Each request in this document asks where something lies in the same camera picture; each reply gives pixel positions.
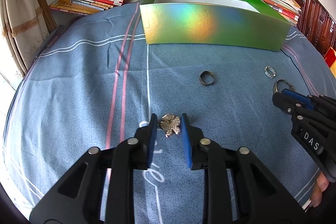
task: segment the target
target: cable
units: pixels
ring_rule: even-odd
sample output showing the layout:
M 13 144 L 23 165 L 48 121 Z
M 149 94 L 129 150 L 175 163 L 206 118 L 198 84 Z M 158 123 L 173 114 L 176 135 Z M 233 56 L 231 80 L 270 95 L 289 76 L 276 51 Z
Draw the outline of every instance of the cable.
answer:
M 298 67 L 296 66 L 296 64 L 294 63 L 293 59 L 292 59 L 289 55 L 287 55 L 283 50 L 281 50 L 281 51 L 284 53 L 284 55 L 286 55 L 287 57 L 290 58 L 290 60 L 292 61 L 293 65 L 296 67 L 296 69 L 298 70 L 298 72 L 301 74 L 302 80 L 304 81 L 304 83 L 305 83 L 305 85 L 306 85 L 306 87 L 307 87 L 307 89 L 308 89 L 308 91 L 309 91 L 309 94 L 311 95 L 311 92 L 310 92 L 310 90 L 309 90 L 309 88 L 308 88 L 308 86 L 307 86 L 307 83 L 306 83 L 305 79 L 303 78 L 301 71 L 299 70 L 299 68 L 298 68 Z

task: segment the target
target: bed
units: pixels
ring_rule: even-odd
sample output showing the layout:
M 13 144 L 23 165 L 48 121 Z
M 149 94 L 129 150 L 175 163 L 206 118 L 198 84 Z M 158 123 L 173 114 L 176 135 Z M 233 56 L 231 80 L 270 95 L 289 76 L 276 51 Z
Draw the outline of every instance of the bed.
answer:
M 204 70 L 214 85 L 200 84 Z M 151 113 L 185 112 L 221 146 L 249 147 L 303 205 L 319 169 L 290 135 L 290 116 L 272 104 L 277 79 L 304 95 L 336 97 L 335 77 L 295 27 L 272 52 L 147 45 L 139 3 L 86 16 L 39 55 L 18 88 L 3 140 L 6 168 L 34 206 L 90 147 L 116 146 Z M 187 169 L 181 136 L 159 130 L 155 145 L 151 169 L 134 173 L 136 223 L 201 223 L 202 171 Z

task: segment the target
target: crystal ring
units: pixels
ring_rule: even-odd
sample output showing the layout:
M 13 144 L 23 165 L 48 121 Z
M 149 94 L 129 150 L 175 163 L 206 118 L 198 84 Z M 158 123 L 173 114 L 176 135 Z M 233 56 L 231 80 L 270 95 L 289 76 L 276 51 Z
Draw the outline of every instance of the crystal ring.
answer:
M 273 70 L 270 66 L 265 67 L 265 74 L 269 78 L 274 78 L 276 76 L 275 70 Z

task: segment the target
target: blue gripper pad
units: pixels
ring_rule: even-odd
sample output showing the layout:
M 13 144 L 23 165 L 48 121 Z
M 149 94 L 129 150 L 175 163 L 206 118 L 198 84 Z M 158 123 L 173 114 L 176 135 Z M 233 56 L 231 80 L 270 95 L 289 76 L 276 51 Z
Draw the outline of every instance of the blue gripper pad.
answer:
M 295 98 L 296 100 L 299 100 L 306 109 L 311 110 L 311 111 L 314 110 L 314 106 L 308 97 L 303 96 L 302 94 L 287 90 L 287 89 L 284 89 L 281 93 L 288 95 L 292 98 Z
M 151 137 L 149 139 L 148 151 L 147 151 L 147 168 L 150 168 L 151 164 L 152 164 L 152 160 L 153 160 L 156 134 L 157 134 L 157 131 L 158 131 L 158 117 L 157 117 L 157 115 L 152 114 L 151 121 L 150 121 L 148 127 L 149 128 L 152 127 Z
M 182 142 L 183 142 L 183 152 L 185 162 L 187 163 L 187 167 L 191 168 L 192 166 L 192 154 L 191 154 L 191 146 L 188 136 L 188 127 L 189 122 L 186 117 L 186 114 L 183 113 L 181 116 L 181 135 L 182 135 Z

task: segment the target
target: dark metal ring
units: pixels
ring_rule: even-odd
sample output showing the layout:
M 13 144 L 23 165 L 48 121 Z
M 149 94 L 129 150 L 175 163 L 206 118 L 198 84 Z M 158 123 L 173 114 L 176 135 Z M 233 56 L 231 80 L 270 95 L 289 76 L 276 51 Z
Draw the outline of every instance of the dark metal ring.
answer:
M 279 79 L 273 85 L 273 93 L 278 92 L 278 82 L 286 84 L 289 87 L 290 91 L 295 92 L 295 88 L 294 88 L 293 85 L 291 85 L 290 83 L 288 83 L 286 80 Z
M 205 83 L 205 82 L 203 82 L 202 77 L 203 77 L 204 75 L 210 75 L 210 76 L 212 77 L 213 81 L 212 81 L 211 83 L 208 83 L 208 84 Z M 209 85 L 213 85 L 213 84 L 214 84 L 214 82 L 215 82 L 215 77 L 213 76 L 212 72 L 210 72 L 210 71 L 208 71 L 208 70 L 205 70 L 205 71 L 203 71 L 203 72 L 201 73 L 201 75 L 200 75 L 200 77 L 199 77 L 199 81 L 201 82 L 201 84 L 202 84 L 203 86 L 209 86 Z

